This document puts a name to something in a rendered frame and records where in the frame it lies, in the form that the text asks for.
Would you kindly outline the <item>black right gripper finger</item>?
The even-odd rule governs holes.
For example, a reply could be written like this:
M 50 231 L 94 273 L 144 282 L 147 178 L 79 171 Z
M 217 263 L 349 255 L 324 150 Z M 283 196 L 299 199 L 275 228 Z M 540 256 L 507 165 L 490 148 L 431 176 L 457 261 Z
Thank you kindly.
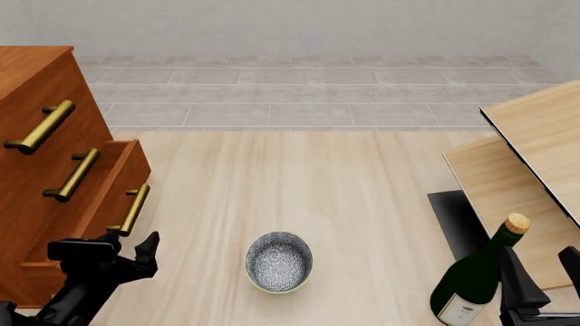
M 511 247 L 500 250 L 501 310 L 541 309 L 550 298 L 533 281 Z
M 580 251 L 573 246 L 568 246 L 558 253 L 558 257 L 576 293 L 580 295 Z

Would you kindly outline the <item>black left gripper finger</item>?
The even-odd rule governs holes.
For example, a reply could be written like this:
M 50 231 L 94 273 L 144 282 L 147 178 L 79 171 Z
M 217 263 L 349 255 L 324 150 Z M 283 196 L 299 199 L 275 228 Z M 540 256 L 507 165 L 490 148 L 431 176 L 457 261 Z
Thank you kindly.
M 150 235 L 138 246 L 135 246 L 135 262 L 141 268 L 151 268 L 157 265 L 156 253 L 160 243 L 160 234 L 157 231 Z
M 110 244 L 113 248 L 113 252 L 121 251 L 121 243 L 119 241 L 119 234 L 116 231 L 108 232 L 105 235 L 101 235 L 97 238 L 98 241 L 102 241 L 106 244 Z

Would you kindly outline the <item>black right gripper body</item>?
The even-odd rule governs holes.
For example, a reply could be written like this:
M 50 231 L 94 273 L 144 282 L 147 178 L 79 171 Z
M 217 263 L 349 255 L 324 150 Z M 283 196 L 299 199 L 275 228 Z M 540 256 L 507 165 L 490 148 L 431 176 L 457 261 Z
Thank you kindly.
M 541 312 L 500 308 L 502 326 L 580 326 L 580 312 Z

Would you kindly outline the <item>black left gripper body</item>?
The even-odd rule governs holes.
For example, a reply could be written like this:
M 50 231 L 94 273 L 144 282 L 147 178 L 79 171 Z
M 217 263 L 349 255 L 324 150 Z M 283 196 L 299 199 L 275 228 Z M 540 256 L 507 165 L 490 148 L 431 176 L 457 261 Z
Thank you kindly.
M 129 260 L 116 255 L 110 260 L 63 260 L 61 269 L 66 282 L 120 285 L 152 278 L 158 271 L 158 263 L 154 257 Z

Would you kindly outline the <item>wooden cabinet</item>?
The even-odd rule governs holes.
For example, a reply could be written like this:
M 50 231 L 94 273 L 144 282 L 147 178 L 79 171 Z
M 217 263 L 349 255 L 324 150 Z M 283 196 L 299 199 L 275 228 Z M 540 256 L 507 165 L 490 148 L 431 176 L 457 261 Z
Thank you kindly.
M 137 140 L 115 140 L 69 46 L 0 46 L 0 301 L 63 286 L 47 245 L 128 235 L 149 193 Z

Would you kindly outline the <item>small flat plate on stalk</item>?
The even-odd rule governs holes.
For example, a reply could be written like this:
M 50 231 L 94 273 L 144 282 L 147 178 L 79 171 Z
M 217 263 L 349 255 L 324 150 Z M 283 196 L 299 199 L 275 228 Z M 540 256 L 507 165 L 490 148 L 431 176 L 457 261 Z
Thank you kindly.
M 47 257 L 58 262 L 107 263 L 120 251 L 120 245 L 103 240 L 63 239 L 47 245 Z

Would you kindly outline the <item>green wine bottle with cork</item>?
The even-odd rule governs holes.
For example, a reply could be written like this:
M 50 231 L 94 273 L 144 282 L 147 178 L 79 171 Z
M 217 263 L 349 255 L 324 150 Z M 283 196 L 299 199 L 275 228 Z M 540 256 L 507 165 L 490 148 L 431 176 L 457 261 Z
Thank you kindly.
M 468 326 L 494 298 L 500 282 L 500 252 L 514 246 L 531 226 L 522 214 L 509 214 L 486 246 L 458 260 L 430 296 L 434 316 L 447 326 Z

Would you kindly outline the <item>pale wooden rack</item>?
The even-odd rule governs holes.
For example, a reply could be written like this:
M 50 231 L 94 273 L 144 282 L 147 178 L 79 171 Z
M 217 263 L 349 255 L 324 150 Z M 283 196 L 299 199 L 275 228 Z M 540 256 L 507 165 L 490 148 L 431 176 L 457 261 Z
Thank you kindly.
M 571 286 L 557 255 L 580 249 L 580 81 L 480 114 L 496 134 L 445 149 L 444 158 L 489 235 L 509 214 L 530 219 L 515 252 L 536 284 Z

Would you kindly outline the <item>patterned grey bowl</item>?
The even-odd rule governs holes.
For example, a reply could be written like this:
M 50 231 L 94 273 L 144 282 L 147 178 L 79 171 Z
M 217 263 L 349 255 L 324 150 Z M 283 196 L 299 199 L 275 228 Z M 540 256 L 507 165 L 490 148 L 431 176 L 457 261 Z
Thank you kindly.
M 259 290 L 287 294 L 305 284 L 314 256 L 298 235 L 274 231 L 260 235 L 248 247 L 244 263 L 248 279 Z

